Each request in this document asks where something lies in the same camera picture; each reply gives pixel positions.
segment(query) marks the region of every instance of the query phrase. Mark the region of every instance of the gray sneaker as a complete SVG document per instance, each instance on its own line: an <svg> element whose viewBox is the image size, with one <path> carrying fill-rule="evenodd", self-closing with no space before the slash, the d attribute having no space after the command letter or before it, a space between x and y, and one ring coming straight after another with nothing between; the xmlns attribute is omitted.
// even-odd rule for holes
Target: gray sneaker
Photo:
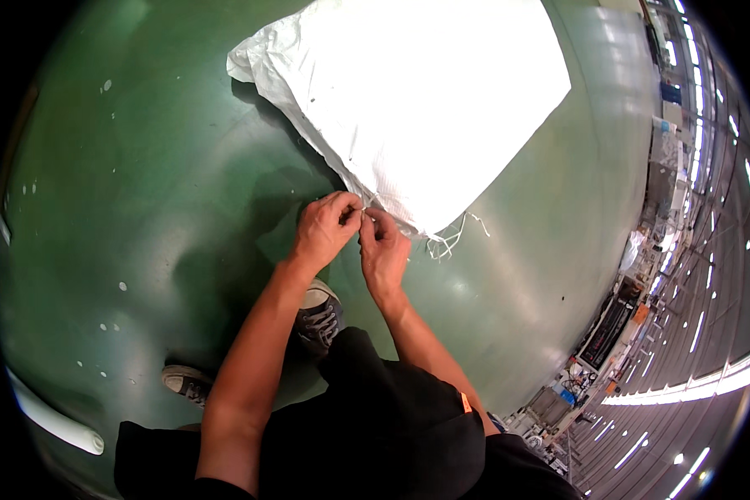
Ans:
<svg viewBox="0 0 750 500"><path fill-rule="evenodd" d="M345 327L339 297L328 285L314 278L294 320L294 330L303 345L322 358L328 355L333 338Z"/></svg>
<svg viewBox="0 0 750 500"><path fill-rule="evenodd" d="M209 397L214 385L214 381L208 375L183 365L165 366L161 371L161 381L170 390L177 392L200 408L205 408L205 399Z"/></svg>

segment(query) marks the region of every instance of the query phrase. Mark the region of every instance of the white pipe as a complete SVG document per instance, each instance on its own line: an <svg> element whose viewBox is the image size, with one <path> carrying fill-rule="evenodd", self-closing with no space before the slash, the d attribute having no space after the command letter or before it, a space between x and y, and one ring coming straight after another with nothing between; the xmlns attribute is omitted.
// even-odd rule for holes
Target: white pipe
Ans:
<svg viewBox="0 0 750 500"><path fill-rule="evenodd" d="M73 446L88 451L92 455L103 454L105 442L94 429L77 423L50 408L45 402L39 399L39 396L31 392L17 375L8 368L6 368L6 371L9 372L9 379L14 388L14 394L17 396L17 403L19 403L22 412L28 415L28 418L51 435Z"/></svg>

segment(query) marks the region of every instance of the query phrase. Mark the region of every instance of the hand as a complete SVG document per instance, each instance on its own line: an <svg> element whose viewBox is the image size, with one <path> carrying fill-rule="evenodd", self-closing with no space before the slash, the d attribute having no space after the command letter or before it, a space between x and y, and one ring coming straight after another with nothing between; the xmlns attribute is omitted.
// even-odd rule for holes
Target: hand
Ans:
<svg viewBox="0 0 750 500"><path fill-rule="evenodd" d="M346 191L309 203L300 215L289 260L316 275L359 230L361 217L354 212L363 208L361 198Z"/></svg>
<svg viewBox="0 0 750 500"><path fill-rule="evenodd" d="M361 271L370 295L381 309L388 298L402 290L400 282L411 253L409 238L397 227L392 216L383 210L370 207L362 214L358 239Z"/></svg>

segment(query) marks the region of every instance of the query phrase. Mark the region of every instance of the green floor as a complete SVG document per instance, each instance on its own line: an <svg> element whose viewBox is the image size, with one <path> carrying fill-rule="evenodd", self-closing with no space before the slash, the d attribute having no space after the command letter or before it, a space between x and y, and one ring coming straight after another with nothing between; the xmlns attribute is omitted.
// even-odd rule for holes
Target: green floor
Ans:
<svg viewBox="0 0 750 500"><path fill-rule="evenodd" d="M8 187L11 246L0 238L0 333L15 373L105 439L97 457L34 431L46 456L96 492L117 495L121 420L200 420L160 383L161 367L218 368L300 207L340 186L277 110L225 73L228 50L305 4L91 2L40 72ZM613 280L642 203L656 100L636 17L586 0L545 6L570 94L470 208L491 237L470 219L441 263L416 244L404 280L502 415L565 360ZM533 75L517 72L532 98ZM472 98L463 85L453 97ZM394 358L354 240L321 277L348 323ZM277 404L322 390L290 355Z"/></svg>

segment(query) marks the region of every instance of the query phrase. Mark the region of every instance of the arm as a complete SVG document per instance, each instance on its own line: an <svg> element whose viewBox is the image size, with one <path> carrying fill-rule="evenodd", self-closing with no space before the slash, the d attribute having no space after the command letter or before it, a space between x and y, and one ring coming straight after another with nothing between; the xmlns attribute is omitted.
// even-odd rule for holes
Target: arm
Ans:
<svg viewBox="0 0 750 500"><path fill-rule="evenodd" d="M369 217L361 220L359 238L361 269L372 299L389 326L400 360L419 366L466 394L480 414L485 434L499 434L470 380L411 306L400 285L411 251L409 238L400 233L394 219L383 210L368 208L366 215Z"/></svg>
<svg viewBox="0 0 750 500"><path fill-rule="evenodd" d="M308 205L292 251L275 267L222 363L205 405L196 478L215 478L258 492L261 436L270 419L286 343L314 275L360 227L352 193Z"/></svg>

